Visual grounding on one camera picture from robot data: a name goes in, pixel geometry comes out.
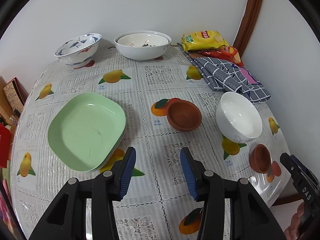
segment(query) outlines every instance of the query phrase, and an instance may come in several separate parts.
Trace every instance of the white ceramic bowl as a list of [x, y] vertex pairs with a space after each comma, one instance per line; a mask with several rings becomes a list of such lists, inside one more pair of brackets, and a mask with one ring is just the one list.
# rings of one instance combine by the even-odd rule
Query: white ceramic bowl
[[216, 121], [221, 133], [236, 143], [251, 141], [262, 132], [257, 109], [248, 99], [235, 92], [222, 95], [216, 109]]
[[114, 39], [117, 50], [134, 60], [149, 60], [162, 56], [171, 44], [171, 38], [154, 31], [122, 33]]
[[63, 59], [66, 65], [79, 68], [87, 65], [96, 53], [101, 35], [88, 33], [66, 41], [54, 55]]

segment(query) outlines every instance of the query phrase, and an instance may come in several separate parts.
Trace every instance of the gray plaid fabric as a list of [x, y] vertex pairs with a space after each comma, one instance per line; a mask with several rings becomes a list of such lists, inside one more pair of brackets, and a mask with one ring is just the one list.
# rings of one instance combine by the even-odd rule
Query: gray plaid fabric
[[243, 76], [239, 67], [234, 63], [211, 57], [192, 59], [187, 52], [183, 51], [181, 44], [177, 44], [187, 59], [197, 67], [212, 90], [225, 90], [240, 93], [253, 104], [265, 102], [270, 99], [271, 95], [267, 89], [257, 81], [248, 70], [249, 75], [257, 82], [257, 84], [250, 84]]

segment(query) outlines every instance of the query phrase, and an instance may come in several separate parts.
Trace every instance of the human hand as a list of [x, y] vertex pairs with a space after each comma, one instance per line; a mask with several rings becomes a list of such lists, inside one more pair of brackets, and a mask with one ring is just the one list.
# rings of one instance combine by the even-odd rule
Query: human hand
[[300, 217], [304, 213], [304, 202], [302, 202], [298, 208], [297, 212], [292, 216], [290, 226], [284, 231], [284, 235], [287, 240], [296, 240], [299, 237], [299, 225]]

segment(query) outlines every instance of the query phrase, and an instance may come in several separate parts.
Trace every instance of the screw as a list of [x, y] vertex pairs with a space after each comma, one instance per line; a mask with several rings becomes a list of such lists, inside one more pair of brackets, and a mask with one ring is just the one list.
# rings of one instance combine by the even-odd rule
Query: screw
[[111, 175], [112, 175], [112, 171], [105, 171], [103, 173], [103, 176], [105, 176], [105, 177], [110, 177]]
[[248, 181], [246, 178], [241, 178], [241, 179], [240, 179], [240, 183], [241, 183], [241, 184], [248, 184], [249, 181]]
[[207, 176], [207, 177], [212, 177], [214, 175], [213, 171], [205, 171], [204, 174]]
[[69, 183], [70, 185], [75, 184], [76, 182], [77, 182], [77, 179], [76, 179], [76, 178], [71, 178], [71, 179], [68, 180], [68, 183]]

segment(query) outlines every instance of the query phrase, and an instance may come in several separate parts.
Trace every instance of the square green tray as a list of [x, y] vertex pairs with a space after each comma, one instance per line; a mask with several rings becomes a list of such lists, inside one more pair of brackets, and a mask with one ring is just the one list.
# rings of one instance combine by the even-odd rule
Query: square green tray
[[90, 172], [107, 160], [125, 125], [121, 106], [99, 94], [84, 93], [72, 98], [52, 120], [48, 143], [66, 166]]

